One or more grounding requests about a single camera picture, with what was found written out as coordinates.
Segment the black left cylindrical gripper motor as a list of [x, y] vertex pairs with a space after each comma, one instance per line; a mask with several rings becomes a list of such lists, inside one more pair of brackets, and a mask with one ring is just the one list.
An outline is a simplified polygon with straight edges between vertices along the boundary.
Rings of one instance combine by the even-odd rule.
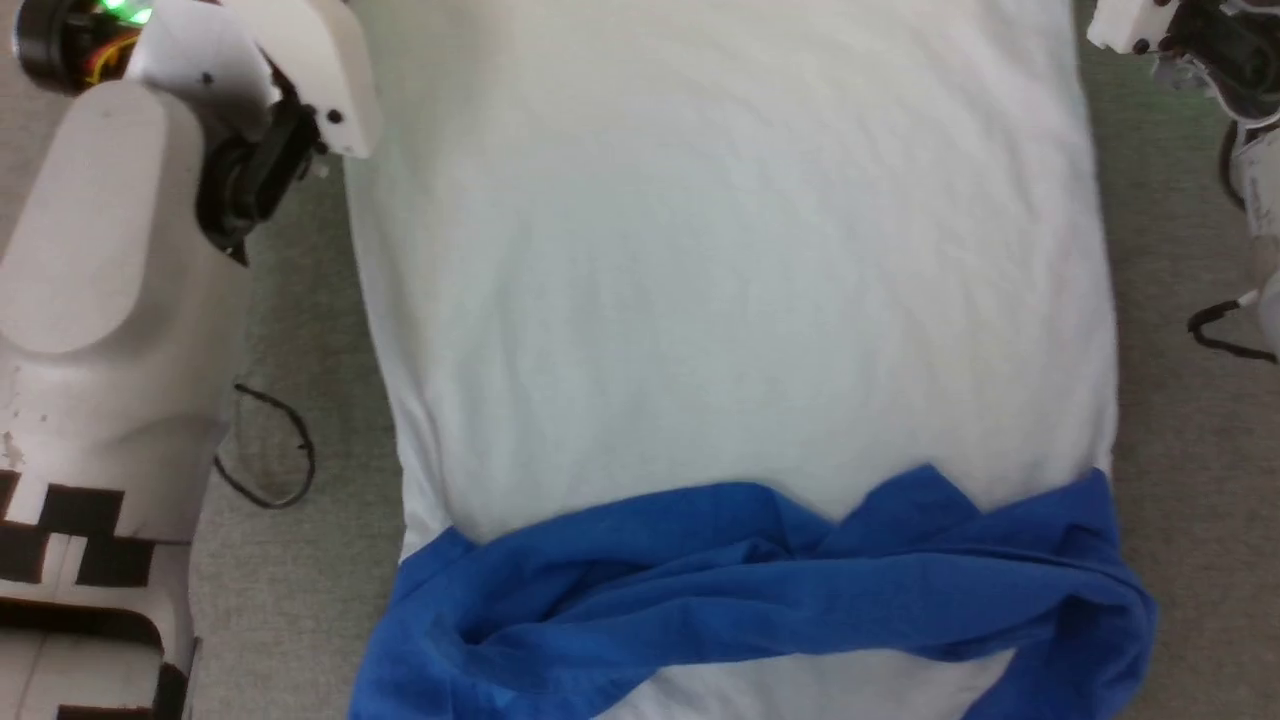
[[154, 0], [20, 0], [13, 50], [40, 88], [74, 97], [124, 76]]

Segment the grey fabric sofa seat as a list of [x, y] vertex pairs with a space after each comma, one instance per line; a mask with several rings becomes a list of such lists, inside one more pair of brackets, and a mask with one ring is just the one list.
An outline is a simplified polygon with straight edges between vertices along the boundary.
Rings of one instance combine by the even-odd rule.
[[[1094, 0], [1073, 1], [1116, 319], [1108, 479], [1120, 553], [1157, 611], [1115, 720], [1280, 720], [1280, 366], [1184, 327], [1254, 282], [1230, 275], [1251, 232], [1220, 190], [1225, 119], [1167, 91], [1153, 56], [1089, 44]], [[351, 720], [396, 588], [403, 468], [346, 182], [372, 155], [315, 158], [247, 240], [241, 392], [189, 561], [188, 720]]]

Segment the white and blue shirt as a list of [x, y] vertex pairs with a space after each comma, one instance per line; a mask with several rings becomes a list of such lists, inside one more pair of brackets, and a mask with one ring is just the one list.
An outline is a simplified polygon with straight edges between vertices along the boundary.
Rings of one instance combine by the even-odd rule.
[[404, 544], [351, 720], [1115, 720], [1073, 0], [355, 0]]

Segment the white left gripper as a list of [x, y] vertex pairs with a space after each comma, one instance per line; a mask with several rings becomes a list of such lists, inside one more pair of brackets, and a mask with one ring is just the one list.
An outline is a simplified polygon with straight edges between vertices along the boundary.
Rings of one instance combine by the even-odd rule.
[[367, 159], [381, 137], [369, 45], [344, 0], [155, 0], [131, 79], [252, 140], [288, 94], [333, 152]]

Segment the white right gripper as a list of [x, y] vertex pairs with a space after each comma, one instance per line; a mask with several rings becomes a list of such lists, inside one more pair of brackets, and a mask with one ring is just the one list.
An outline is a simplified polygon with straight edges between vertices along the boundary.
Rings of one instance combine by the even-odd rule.
[[1094, 0], [1085, 40], [1123, 55], [1175, 54], [1174, 20], [1197, 0]]

